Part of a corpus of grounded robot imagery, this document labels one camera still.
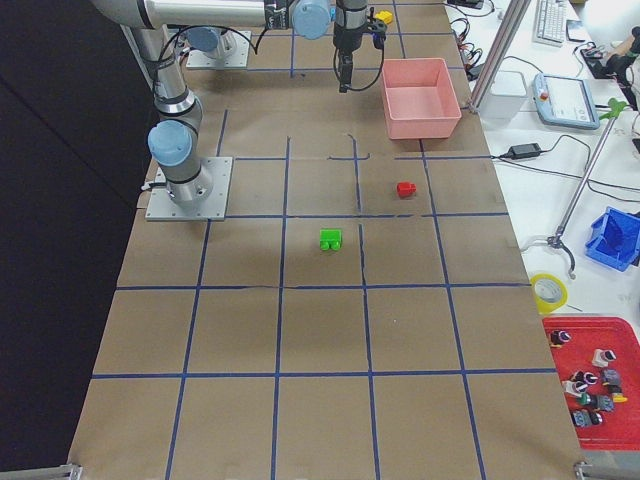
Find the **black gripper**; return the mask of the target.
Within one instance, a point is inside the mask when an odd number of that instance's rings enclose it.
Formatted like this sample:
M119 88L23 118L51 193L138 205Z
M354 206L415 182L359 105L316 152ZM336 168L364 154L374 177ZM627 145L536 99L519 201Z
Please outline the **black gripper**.
M333 44L337 48L339 92L347 93L352 82L352 54L360 48L364 34L383 39L387 25L370 12L367 0L337 0L333 29Z

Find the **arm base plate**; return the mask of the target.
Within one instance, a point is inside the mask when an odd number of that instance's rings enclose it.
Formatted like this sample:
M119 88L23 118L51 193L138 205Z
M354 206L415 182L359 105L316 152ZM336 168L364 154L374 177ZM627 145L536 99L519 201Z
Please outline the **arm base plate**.
M162 169L157 168L146 207L148 221L225 219L233 158L204 157L200 161L199 176L184 184L167 181Z
M188 30L185 39L190 52L190 70L240 70L248 65L250 31L231 31L217 27Z

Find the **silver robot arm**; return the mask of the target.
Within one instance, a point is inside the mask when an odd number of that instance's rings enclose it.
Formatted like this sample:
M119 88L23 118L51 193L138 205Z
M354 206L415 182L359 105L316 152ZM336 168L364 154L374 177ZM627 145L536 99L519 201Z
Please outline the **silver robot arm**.
M127 27L141 68L150 77L161 122L148 135L152 156L166 179L173 203L194 204L209 195L214 177L196 154L202 106L184 81L168 25L263 27L287 30L306 39L323 36L332 20L327 1L95 1L106 18Z
M316 40L333 29L332 68L341 93L361 90L352 85L352 74L353 54L361 47L363 37L371 36L374 48L384 52L387 26L393 20L391 13L375 12L365 1L269 1L265 6L265 32L291 28L307 40ZM229 57L240 36L238 31L219 26L180 30L180 37L192 49L214 60Z

